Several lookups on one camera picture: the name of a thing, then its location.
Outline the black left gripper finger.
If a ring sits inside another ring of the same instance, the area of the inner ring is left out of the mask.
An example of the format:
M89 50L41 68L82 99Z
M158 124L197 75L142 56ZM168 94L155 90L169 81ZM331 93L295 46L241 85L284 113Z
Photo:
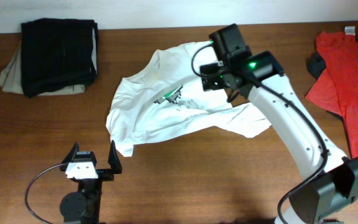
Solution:
M111 141L108 164L110 165L110 168L114 174L122 173L122 165L117 155L117 149L114 141Z
M76 156L76 153L79 151L79 148L79 144L75 142L70 152L62 160L62 164L68 164L69 162L72 162Z

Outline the white t-shirt with robot print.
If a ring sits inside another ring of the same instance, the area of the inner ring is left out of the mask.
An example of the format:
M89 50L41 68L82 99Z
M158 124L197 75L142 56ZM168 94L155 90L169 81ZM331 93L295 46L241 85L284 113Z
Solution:
M116 149L131 157L138 144L167 141L212 126L246 138L268 129L270 122L252 103L233 107L224 90L203 90L193 69L215 61L207 42L190 42L156 50L143 70L123 78L106 118Z

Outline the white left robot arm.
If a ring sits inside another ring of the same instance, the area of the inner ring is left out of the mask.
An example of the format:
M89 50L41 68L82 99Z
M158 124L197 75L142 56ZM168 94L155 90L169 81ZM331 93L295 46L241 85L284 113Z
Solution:
M60 170L68 179L78 184L78 189L65 195L60 202L60 213L64 223L99 224L102 186L122 173L116 145L111 141L108 155L108 169L98 169L94 152L80 151L76 142L62 160Z

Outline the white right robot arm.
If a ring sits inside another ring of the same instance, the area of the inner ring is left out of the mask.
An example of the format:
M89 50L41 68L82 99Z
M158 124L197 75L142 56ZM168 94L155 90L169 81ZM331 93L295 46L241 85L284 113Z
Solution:
M209 35L218 61L201 66L205 89L237 90L272 124L303 178L279 201L275 223L324 223L358 199L358 157L350 159L316 124L269 51L253 54L238 25Z

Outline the dark garment under red shirt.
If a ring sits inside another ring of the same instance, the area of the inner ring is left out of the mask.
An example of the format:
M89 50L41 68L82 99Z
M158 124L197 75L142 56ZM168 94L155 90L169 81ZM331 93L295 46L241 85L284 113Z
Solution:
M326 69L326 62L318 52L315 52L307 60L306 67L308 72L317 80Z

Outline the beige folded garment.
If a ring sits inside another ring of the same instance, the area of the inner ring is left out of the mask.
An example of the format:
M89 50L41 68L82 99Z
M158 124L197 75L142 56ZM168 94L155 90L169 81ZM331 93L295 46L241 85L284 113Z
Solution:
M0 72L0 87L5 93L24 94L21 85L21 44L16 48L8 65ZM84 92L84 85L72 85L57 91L47 91L39 96L76 95Z

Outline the black folded garment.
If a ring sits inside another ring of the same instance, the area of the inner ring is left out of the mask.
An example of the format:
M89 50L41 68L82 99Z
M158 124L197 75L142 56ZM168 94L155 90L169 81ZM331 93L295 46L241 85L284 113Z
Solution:
M87 19L43 18L21 24L21 85L32 98L98 76L98 24Z

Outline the red t-shirt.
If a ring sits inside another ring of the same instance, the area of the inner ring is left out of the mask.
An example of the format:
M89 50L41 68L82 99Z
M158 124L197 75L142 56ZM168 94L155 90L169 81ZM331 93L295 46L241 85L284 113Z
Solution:
M306 97L343 118L349 149L358 157L358 41L344 32L322 32L316 50L326 68Z

